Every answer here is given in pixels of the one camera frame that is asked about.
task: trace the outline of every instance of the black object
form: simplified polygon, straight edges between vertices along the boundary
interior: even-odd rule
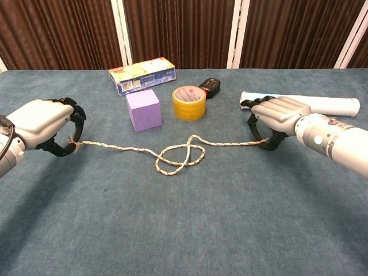
[[[221,82],[218,79],[209,78],[205,80],[199,88],[206,92],[206,99],[211,99],[220,91]]]
[[[268,101],[270,99],[273,99],[272,96],[265,96],[262,99],[255,99],[254,101],[251,101],[249,99],[246,99],[245,101],[241,102],[241,106],[247,106],[252,110],[252,107],[255,105],[259,105],[261,102]],[[262,140],[261,135],[259,134],[257,130],[257,123],[258,119],[255,117],[255,114],[252,112],[251,117],[248,119],[248,126],[254,136],[257,140]],[[281,144],[281,142],[286,138],[289,137],[285,132],[281,131],[275,131],[272,130],[272,136],[267,141],[261,142],[259,144],[259,147],[266,150],[266,151],[274,151],[278,148],[278,146]]]
[[[15,134],[15,126],[14,124],[8,119],[6,118],[4,115],[0,115],[0,126],[3,128],[9,128],[10,130],[10,134],[9,134],[9,138],[6,142],[5,147],[2,149],[2,151],[0,152],[0,160],[4,157],[4,155],[6,154],[6,152],[8,151],[8,149],[10,148],[10,145],[13,141],[13,139],[15,138],[16,134]]]
[[[70,115],[70,121],[72,121],[75,124],[73,141],[78,142],[83,132],[83,126],[84,126],[85,120],[87,119],[85,111],[71,98],[49,99],[49,101],[60,102],[64,105],[70,105],[73,107],[74,111]],[[64,148],[58,145],[55,142],[55,139],[54,139],[55,136],[56,134],[52,138],[47,140],[46,142],[43,142],[37,145],[36,149],[37,150],[42,149],[44,151],[48,151],[57,157],[67,156],[75,150],[76,145],[74,143],[70,143]]]

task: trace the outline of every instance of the white robotic arm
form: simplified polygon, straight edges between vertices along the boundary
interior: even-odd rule
[[[268,96],[242,104],[251,108],[248,125],[256,139],[261,140],[258,120],[273,130],[261,148],[275,150],[286,137],[297,136],[300,143],[368,177],[368,131],[312,113],[308,105],[289,97]]]
[[[73,140],[79,141],[86,115],[71,98],[36,99],[8,116],[0,116],[0,178],[23,160],[24,151],[45,150],[66,156],[75,144],[62,148],[55,143],[57,132],[68,122],[75,123]]]

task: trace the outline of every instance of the white rope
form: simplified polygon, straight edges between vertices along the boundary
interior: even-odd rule
[[[186,144],[181,144],[181,145],[171,145],[165,149],[163,149],[160,154],[157,154],[156,152],[154,151],[151,151],[150,149],[148,148],[134,148],[134,147],[119,147],[117,145],[107,145],[105,143],[100,143],[100,142],[94,142],[94,141],[80,141],[80,142],[74,142],[72,139],[69,139],[69,142],[70,143],[74,143],[76,145],[76,150],[81,146],[81,145],[98,145],[98,146],[101,146],[101,147],[105,147],[105,148],[115,148],[119,151],[136,151],[136,152],[149,152],[150,154],[152,154],[153,156],[157,157],[156,159],[156,162],[155,162],[155,167],[156,167],[156,170],[159,172],[159,173],[162,173],[163,175],[175,175],[177,174],[178,172],[180,172],[184,167],[186,166],[194,166],[196,164],[198,164],[204,157],[205,157],[205,148],[202,147],[201,145],[193,145],[191,144],[191,141],[194,139],[194,138],[197,138],[199,141],[201,141],[202,143],[204,144],[207,144],[207,145],[213,145],[215,147],[237,147],[237,146],[245,146],[245,145],[258,145],[260,144],[261,142],[263,141],[266,141],[267,139],[263,139],[261,141],[251,141],[251,142],[242,142],[242,143],[213,143],[213,142],[209,142],[209,141],[206,141],[202,138],[200,138],[198,135],[191,135],[189,137],[189,139],[187,140]],[[170,161],[166,158],[163,157],[163,155],[168,152],[169,150],[174,150],[176,148],[187,148],[187,151],[186,151],[186,157],[185,157],[185,160],[184,162],[173,162],[173,161]],[[193,162],[189,162],[189,157],[190,157],[190,148],[198,148],[199,150],[202,151],[202,154],[200,157],[197,158],[197,160],[193,161]],[[164,171],[162,170],[160,167],[159,167],[159,162],[160,161],[163,161],[167,164],[170,164],[172,166],[178,166],[178,168],[175,170],[175,171],[170,171],[170,172],[167,172],[167,171]]]

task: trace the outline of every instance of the black tape measure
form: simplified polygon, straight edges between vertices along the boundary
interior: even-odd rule
[[[220,91],[220,85],[221,82],[218,79],[209,78],[199,85],[199,88],[206,93],[206,99],[211,99]]]

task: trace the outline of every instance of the cardboard box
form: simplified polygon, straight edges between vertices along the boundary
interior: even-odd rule
[[[164,57],[109,70],[120,96],[175,80],[175,66]]]

